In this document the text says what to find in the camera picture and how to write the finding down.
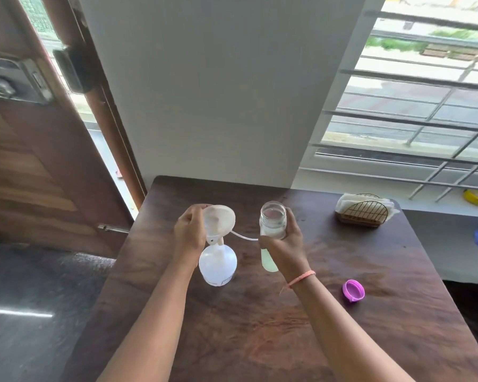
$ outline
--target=person's left hand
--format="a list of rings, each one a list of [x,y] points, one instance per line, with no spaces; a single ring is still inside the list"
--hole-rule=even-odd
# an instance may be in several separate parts
[[[191,268],[198,265],[206,237],[203,210],[208,206],[210,205],[191,205],[177,220],[174,226],[174,261],[191,265]]]

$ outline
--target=forearm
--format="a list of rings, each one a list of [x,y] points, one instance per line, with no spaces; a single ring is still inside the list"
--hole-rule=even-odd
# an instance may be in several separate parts
[[[294,284],[293,289],[338,380],[413,381],[356,323],[316,276]]]
[[[170,376],[194,268],[171,263],[98,382],[164,382]]]

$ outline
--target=pink object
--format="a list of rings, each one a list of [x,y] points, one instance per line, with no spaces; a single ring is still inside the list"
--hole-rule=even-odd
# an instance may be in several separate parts
[[[304,274],[296,277],[292,282],[288,283],[285,287],[283,287],[280,291],[280,294],[286,290],[286,289],[289,289],[289,288],[292,288],[292,286],[297,283],[297,282],[300,282],[301,280],[303,280],[304,278],[310,276],[310,275],[315,275],[315,271],[306,271]]]
[[[358,302],[365,297],[365,289],[356,280],[347,280],[342,286],[342,291],[351,302]]]

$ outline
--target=wooden door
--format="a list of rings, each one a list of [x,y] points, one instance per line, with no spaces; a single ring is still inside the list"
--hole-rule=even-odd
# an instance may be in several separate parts
[[[133,219],[18,0],[0,0],[1,59],[32,61],[52,94],[44,103],[0,97],[1,237],[116,256],[126,235],[97,225]]]

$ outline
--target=purple lid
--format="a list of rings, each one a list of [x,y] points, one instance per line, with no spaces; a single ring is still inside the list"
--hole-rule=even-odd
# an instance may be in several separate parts
[[[365,297],[365,289],[356,280],[347,280],[342,286],[342,291],[351,302],[358,302]]]

